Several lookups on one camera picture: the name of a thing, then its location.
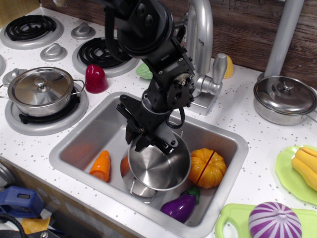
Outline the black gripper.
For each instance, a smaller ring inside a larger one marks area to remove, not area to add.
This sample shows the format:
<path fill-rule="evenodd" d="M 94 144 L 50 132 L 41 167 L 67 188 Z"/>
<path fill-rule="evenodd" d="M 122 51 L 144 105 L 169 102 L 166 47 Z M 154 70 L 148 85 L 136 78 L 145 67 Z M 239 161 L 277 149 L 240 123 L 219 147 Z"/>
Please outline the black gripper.
<path fill-rule="evenodd" d="M 142 100 L 127 94 L 120 95 L 117 110 L 127 119 L 125 139 L 127 144 L 135 143 L 136 152 L 152 145 L 169 155 L 178 146 L 173 127 L 168 124 L 170 113 L 154 113 Z"/>

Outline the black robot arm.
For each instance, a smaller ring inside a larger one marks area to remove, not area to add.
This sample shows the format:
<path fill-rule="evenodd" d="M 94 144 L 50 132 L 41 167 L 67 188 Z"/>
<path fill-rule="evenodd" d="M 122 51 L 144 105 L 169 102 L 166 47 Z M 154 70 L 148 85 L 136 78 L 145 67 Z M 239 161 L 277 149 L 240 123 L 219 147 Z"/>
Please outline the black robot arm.
<path fill-rule="evenodd" d="M 118 61 L 141 59 L 152 73 L 140 100 L 120 96 L 118 111 L 127 118 L 126 141 L 137 152 L 150 145 L 170 154 L 178 143 L 169 122 L 171 113 L 193 102 L 194 67 L 174 35 L 169 9 L 156 0 L 104 0 L 105 38 Z"/>

